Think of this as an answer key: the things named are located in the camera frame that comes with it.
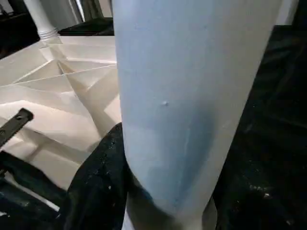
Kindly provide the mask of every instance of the white cylindrical pipe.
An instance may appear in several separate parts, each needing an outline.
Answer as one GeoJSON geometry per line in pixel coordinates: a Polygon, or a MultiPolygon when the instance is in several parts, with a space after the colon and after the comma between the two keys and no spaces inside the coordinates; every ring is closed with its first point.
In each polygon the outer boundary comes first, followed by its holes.
{"type": "Polygon", "coordinates": [[[57,37],[56,28],[50,23],[40,0],[24,0],[31,17],[37,27],[37,33],[42,41],[57,37]]]}
{"type": "Polygon", "coordinates": [[[127,161],[143,199],[184,229],[201,225],[279,5],[113,1],[127,161]]]}

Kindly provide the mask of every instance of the black fabric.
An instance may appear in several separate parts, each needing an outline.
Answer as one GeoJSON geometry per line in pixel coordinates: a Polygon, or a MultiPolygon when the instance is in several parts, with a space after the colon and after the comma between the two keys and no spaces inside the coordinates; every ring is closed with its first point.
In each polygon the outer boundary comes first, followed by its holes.
{"type": "Polygon", "coordinates": [[[273,31],[213,194],[219,230],[307,227],[306,41],[273,31]]]}
{"type": "Polygon", "coordinates": [[[0,179],[1,230],[47,229],[57,212],[46,204],[0,179]]]}
{"type": "Polygon", "coordinates": [[[2,151],[0,153],[0,170],[6,170],[14,176],[15,181],[61,206],[66,192],[54,185],[45,174],[34,166],[2,151]]]}
{"type": "Polygon", "coordinates": [[[52,229],[120,230],[129,181],[118,124],[77,171],[52,229]]]}

